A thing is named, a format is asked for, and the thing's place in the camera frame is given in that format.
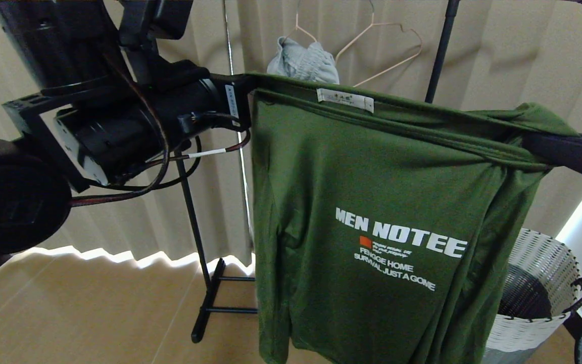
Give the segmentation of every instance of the white woven basket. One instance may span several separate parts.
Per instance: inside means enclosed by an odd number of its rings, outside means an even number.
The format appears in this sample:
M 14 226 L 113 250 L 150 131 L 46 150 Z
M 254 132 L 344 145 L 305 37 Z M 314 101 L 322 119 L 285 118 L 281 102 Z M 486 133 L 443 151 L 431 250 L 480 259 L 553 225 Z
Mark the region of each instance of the white woven basket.
M 482 364 L 525 362 L 582 304 L 576 258 L 554 238 L 520 230 L 509 265 Z

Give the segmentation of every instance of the gray garment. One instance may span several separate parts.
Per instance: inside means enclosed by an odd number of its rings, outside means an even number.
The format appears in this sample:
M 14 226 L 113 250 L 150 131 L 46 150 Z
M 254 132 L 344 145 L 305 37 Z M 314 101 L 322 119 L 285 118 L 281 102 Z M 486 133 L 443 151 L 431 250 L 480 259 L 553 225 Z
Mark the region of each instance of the gray garment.
M 335 60 L 320 43 L 304 48 L 291 38 L 277 39 L 277 54 L 268 64 L 266 73 L 298 78 L 304 81 L 339 83 Z

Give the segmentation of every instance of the tile floor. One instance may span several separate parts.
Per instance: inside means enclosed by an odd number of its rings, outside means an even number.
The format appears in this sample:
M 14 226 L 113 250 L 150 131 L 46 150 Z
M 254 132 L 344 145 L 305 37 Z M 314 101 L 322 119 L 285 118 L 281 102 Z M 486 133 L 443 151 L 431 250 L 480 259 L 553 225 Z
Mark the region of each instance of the tile floor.
M 139 268 L 104 256 L 19 254 L 0 268 L 0 364 L 262 363 L 255 315 L 214 313 L 203 341 L 192 344 L 203 296 L 196 262 Z M 224 282 L 215 304 L 253 306 L 254 286 Z M 527 364 L 571 364 L 572 351 L 561 327 Z M 328 363 L 295 348 L 288 362 Z

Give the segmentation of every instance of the orange square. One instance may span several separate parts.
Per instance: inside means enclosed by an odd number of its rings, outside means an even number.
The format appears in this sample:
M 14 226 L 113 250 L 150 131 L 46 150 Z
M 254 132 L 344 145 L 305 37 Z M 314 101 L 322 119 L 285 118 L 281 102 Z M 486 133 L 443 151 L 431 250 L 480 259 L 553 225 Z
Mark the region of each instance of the orange square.
M 360 237 L 359 242 L 362 246 L 367 247 L 367 249 L 372 249 L 372 240 L 366 237 Z

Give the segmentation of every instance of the curtain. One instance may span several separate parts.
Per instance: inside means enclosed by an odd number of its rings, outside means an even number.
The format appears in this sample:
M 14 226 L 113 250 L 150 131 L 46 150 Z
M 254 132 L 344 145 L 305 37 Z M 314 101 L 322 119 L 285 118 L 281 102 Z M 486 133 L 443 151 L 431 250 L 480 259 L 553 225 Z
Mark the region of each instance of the curtain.
M 437 53 L 446 0 L 374 1 L 376 22 L 401 22 L 423 37 L 411 62 L 360 86 L 423 101 Z M 247 71 L 266 71 L 277 37 L 300 27 L 338 53 L 370 24 L 365 0 L 237 2 L 240 43 Z M 307 46 L 311 39 L 294 32 Z M 418 39 L 398 27 L 375 27 L 348 51 L 337 68 L 341 83 L 355 85 L 416 53 Z M 438 105 L 460 110 L 512 109 L 539 102 L 582 133 L 582 5 L 555 0 L 462 0 L 439 87 Z M 525 228 L 557 235 L 582 199 L 582 175 L 555 168 L 540 186 Z
M 122 6 L 107 0 L 105 4 L 118 25 Z M 194 2 L 185 37 L 179 41 L 160 41 L 159 48 L 169 61 L 190 59 L 211 72 L 228 74 L 222 2 Z M 38 91 L 0 26 L 0 105 Z M 42 116 L 49 127 L 53 127 L 54 114 Z M 0 139 L 12 140 L 18 136 L 19 132 L 0 106 Z M 224 130 L 206 132 L 201 139 L 204 150 L 228 147 L 237 140 L 235 132 Z M 144 173 L 132 183 L 146 185 L 156 173 Z M 174 177 L 176 168 L 172 163 L 165 180 Z M 239 154 L 202 158 L 190 178 L 190 185 L 207 260 L 232 254 L 249 265 L 252 249 Z M 104 190 L 85 192 L 94 193 L 104 193 Z M 40 245 L 47 249 L 63 246 L 74 246 L 81 252 L 100 247 L 111 254 L 131 251 L 137 260 L 159 251 L 176 260 L 196 251 L 180 187 L 129 201 L 72 209 L 65 225 Z
M 118 22 L 122 7 L 105 0 Z M 446 10 L 445 0 L 373 2 L 378 22 L 402 22 L 423 38 L 423 51 L 361 87 L 423 100 L 437 51 Z M 233 71 L 265 71 L 275 54 L 275 40 L 294 28 L 295 0 L 197 0 L 183 39 L 159 41 L 164 58 L 192 60 L 211 72 L 229 74 L 226 23 Z M 331 53 L 337 53 L 370 22 L 365 0 L 302 0 L 300 25 Z M 307 46 L 310 40 L 292 37 Z M 418 39 L 397 27 L 374 28 L 354 44 L 337 65 L 341 81 L 354 85 L 416 51 Z M 0 104 L 37 92 L 0 28 Z M 462 0 L 434 103 L 462 110 L 515 108 L 540 102 L 582 132 L 582 5 L 554 0 Z M 52 115 L 44 115 L 51 126 Z M 19 133 L 0 107 L 0 138 Z M 233 145 L 233 132 L 202 135 L 204 149 Z M 250 150 L 202 159 L 191 177 L 192 196 L 208 260 L 233 254 L 250 263 L 245 191 L 251 184 Z M 147 184 L 155 172 L 136 178 Z M 172 166 L 168 177 L 175 177 Z M 88 193 L 101 193 L 91 189 Z M 525 226 L 556 235 L 582 199 L 582 175 L 556 168 L 545 177 Z M 74 246 L 79 251 L 103 247 L 112 254 L 131 251 L 140 259 L 164 251 L 175 260 L 194 252 L 194 240 L 182 192 L 178 187 L 134 200 L 73 209 L 67 222 L 42 247 Z

